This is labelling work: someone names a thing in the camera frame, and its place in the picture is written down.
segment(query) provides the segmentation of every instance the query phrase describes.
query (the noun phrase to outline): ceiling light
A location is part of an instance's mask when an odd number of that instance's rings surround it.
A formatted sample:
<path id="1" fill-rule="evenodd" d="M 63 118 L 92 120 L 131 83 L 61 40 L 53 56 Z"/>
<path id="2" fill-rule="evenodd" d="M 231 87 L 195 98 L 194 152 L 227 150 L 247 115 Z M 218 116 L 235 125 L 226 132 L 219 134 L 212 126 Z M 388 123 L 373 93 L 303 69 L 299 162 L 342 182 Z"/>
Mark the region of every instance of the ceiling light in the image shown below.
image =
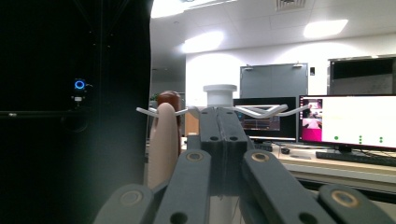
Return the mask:
<path id="1" fill-rule="evenodd" d="M 194 53 L 216 49 L 223 40 L 222 32 L 211 32 L 198 35 L 184 42 L 183 51 L 185 53 Z"/>
<path id="2" fill-rule="evenodd" d="M 172 16 L 183 11 L 184 6 L 178 0 L 155 0 L 151 9 L 151 18 Z"/>
<path id="3" fill-rule="evenodd" d="M 154 0 L 151 9 L 151 18 L 172 16 L 189 9 L 211 7 L 234 1 L 237 0 Z"/>
<path id="4" fill-rule="evenodd" d="M 327 35 L 338 35 L 346 25 L 347 20 L 311 22 L 305 26 L 304 36 L 323 37 Z"/>

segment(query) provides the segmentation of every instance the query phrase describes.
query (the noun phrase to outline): screw hole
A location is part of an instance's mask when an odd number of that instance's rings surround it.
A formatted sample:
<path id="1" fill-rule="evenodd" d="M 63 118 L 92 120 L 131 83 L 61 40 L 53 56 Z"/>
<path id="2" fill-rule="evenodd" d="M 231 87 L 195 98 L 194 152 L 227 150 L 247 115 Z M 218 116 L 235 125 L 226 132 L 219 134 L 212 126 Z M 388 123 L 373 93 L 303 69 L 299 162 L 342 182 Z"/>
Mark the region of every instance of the screw hole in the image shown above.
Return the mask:
<path id="1" fill-rule="evenodd" d="M 187 216 L 184 213 L 174 213 L 170 221 L 172 224 L 185 224 L 187 223 Z"/>
<path id="2" fill-rule="evenodd" d="M 344 207 L 351 208 L 359 205 L 359 201 L 355 196 L 342 190 L 333 191 L 332 198 Z"/>
<path id="3" fill-rule="evenodd" d="M 140 191 L 131 190 L 131 191 L 125 192 L 121 196 L 120 202 L 124 206 L 133 206 L 137 203 L 140 203 L 140 201 L 142 201 L 142 199 L 143 199 L 143 194 Z"/>
<path id="4" fill-rule="evenodd" d="M 189 161 L 200 161 L 204 156 L 200 153 L 190 153 L 187 155 Z"/>
<path id="5" fill-rule="evenodd" d="M 251 155 L 251 158 L 252 158 L 254 161 L 269 161 L 269 160 L 270 160 L 270 158 L 269 158 L 267 155 L 262 154 L 262 153 L 260 153 L 260 152 L 253 153 L 253 154 Z"/>

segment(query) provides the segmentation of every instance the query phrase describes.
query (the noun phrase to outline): white wall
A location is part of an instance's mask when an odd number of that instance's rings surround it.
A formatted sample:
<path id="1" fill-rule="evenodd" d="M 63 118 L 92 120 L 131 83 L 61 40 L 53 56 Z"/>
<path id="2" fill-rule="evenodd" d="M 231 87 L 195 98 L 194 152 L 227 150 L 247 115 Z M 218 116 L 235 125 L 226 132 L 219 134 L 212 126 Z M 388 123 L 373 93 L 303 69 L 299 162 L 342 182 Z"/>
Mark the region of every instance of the white wall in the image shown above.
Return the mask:
<path id="1" fill-rule="evenodd" d="M 241 66 L 308 63 L 315 75 L 308 76 L 308 94 L 327 94 L 329 59 L 396 53 L 396 35 L 319 41 L 293 45 L 234 49 L 189 54 L 186 58 L 186 105 L 206 106 L 204 85 L 234 84 L 239 98 Z"/>

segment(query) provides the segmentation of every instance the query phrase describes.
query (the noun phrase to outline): white cylinder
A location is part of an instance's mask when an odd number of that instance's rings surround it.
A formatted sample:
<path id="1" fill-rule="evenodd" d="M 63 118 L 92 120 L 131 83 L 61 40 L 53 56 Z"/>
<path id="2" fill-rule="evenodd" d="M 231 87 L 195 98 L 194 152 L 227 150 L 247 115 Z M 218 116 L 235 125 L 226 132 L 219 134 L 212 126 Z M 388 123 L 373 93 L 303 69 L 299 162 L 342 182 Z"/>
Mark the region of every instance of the white cylinder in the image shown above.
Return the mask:
<path id="1" fill-rule="evenodd" d="M 204 91 L 207 92 L 207 106 L 233 106 L 233 91 L 236 91 L 235 85 L 208 85 L 204 86 Z"/>

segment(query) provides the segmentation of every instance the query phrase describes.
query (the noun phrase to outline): keyboard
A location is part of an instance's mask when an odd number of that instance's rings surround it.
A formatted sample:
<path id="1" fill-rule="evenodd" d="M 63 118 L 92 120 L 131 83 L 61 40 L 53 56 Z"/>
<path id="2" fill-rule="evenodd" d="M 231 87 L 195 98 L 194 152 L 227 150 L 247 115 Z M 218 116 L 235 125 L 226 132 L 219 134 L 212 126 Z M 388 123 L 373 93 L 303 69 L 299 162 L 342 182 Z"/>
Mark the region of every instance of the keyboard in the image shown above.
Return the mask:
<path id="1" fill-rule="evenodd" d="M 269 145 L 267 145 L 267 144 L 254 144 L 254 148 L 255 149 L 269 151 L 269 152 L 273 151 L 272 146 L 270 144 Z"/>
<path id="2" fill-rule="evenodd" d="M 353 154 L 341 154 L 332 152 L 316 152 L 318 159 L 332 160 L 332 161 L 351 161 L 373 165 L 384 165 L 396 167 L 396 158 L 392 157 L 367 157 Z"/>

